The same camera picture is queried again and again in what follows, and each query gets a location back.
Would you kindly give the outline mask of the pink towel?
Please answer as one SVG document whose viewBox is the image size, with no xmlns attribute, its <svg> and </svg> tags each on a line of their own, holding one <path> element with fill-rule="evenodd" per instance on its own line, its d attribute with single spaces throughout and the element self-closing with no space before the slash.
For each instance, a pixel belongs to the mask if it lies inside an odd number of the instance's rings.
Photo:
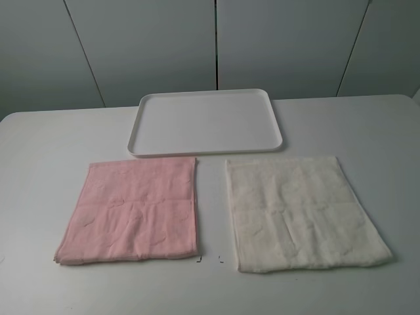
<svg viewBox="0 0 420 315">
<path fill-rule="evenodd" d="M 54 261 L 82 265 L 196 256 L 196 165 L 194 157 L 90 164 Z"/>
</svg>

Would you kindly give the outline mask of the white rectangular plastic tray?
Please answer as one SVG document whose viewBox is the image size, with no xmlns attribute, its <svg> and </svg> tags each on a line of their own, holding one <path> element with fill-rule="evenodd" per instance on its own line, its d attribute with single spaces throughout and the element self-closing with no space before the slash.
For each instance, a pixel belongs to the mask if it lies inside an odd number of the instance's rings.
<svg viewBox="0 0 420 315">
<path fill-rule="evenodd" d="M 128 141 L 132 156 L 269 152 L 283 137 L 268 93 L 236 89 L 144 96 Z"/>
</svg>

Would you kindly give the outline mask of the cream white towel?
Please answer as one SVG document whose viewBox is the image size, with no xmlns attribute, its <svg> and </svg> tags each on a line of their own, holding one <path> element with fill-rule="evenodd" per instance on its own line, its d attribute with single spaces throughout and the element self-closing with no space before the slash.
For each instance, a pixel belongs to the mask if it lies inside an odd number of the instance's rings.
<svg viewBox="0 0 420 315">
<path fill-rule="evenodd" d="M 228 160 L 225 169 L 238 271 L 392 260 L 336 157 Z"/>
</svg>

